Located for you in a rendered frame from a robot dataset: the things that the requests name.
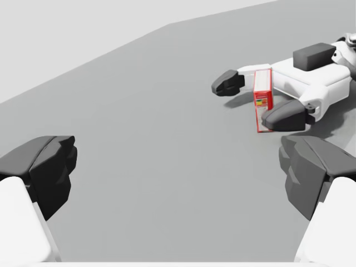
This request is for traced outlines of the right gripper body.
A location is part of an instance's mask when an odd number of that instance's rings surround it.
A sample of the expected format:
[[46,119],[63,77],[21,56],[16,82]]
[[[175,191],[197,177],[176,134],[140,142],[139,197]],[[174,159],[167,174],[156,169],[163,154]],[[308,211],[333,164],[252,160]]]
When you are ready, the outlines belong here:
[[331,105],[349,96],[350,83],[356,79],[356,47],[317,43],[271,66],[274,88],[303,105],[314,105],[317,122]]

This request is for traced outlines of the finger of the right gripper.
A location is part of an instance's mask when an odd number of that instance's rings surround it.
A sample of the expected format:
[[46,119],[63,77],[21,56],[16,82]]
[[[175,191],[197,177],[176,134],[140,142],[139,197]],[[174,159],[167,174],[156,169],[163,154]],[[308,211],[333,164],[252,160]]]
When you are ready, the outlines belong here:
[[254,89],[255,72],[270,68],[270,64],[260,64],[225,71],[212,83],[212,92],[219,97],[225,97],[236,96],[240,91],[252,91]]
[[299,100],[279,102],[262,115],[262,125],[272,131],[304,131],[307,125],[315,123],[316,107],[310,103],[303,105]]

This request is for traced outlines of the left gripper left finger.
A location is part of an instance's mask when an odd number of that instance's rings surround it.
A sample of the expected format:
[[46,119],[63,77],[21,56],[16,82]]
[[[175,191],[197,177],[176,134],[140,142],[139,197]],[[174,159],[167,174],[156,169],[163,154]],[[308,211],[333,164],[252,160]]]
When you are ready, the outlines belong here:
[[0,157],[0,263],[61,261],[47,221],[68,200],[74,136],[41,136]]

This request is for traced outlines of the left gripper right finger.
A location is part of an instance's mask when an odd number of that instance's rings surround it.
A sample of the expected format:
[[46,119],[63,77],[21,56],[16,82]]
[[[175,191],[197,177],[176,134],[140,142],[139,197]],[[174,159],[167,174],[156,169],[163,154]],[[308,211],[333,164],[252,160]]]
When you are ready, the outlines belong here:
[[356,157],[314,136],[283,136],[289,202],[309,221],[294,260],[356,263]]

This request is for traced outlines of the red and white carton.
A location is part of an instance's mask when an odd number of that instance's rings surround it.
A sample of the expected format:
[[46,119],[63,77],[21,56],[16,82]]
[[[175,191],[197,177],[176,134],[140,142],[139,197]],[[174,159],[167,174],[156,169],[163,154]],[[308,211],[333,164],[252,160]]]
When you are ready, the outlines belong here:
[[258,133],[271,131],[263,125],[262,116],[266,111],[271,110],[274,106],[272,85],[273,83],[271,68],[255,71],[253,94],[256,116],[256,129]]

